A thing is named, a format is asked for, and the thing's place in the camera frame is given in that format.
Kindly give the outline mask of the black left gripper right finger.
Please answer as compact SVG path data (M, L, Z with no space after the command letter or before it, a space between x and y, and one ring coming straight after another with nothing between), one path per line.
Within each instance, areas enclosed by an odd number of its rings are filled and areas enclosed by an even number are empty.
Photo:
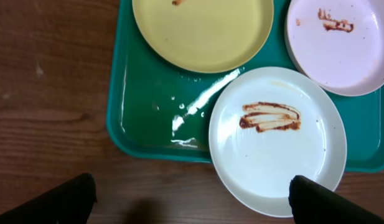
M288 200L295 224L384 224L384 218L303 175L290 182Z

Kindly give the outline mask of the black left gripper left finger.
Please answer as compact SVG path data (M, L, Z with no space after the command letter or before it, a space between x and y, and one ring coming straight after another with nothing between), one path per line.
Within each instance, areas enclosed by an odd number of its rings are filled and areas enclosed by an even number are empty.
M84 173L0 214L0 223L86 224L95 202L95 180L91 174Z

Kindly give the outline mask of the white plate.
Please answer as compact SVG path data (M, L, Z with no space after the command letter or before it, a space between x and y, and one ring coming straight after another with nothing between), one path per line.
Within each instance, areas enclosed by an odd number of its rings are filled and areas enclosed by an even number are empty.
M208 142L227 190L263 215L289 218L289 185L301 175L335 190L344 174L344 124L328 94L287 68L246 72L220 94Z

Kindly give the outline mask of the pink plate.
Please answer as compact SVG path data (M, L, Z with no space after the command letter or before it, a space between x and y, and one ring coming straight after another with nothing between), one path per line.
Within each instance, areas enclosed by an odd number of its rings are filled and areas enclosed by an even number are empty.
M297 70L329 92L384 85L384 0L292 0L284 36Z

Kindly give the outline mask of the yellow plate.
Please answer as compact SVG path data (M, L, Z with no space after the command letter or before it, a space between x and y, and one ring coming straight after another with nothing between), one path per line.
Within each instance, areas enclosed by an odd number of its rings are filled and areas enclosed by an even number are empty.
M140 33L185 70L220 73L251 60L267 41L273 0L133 0Z

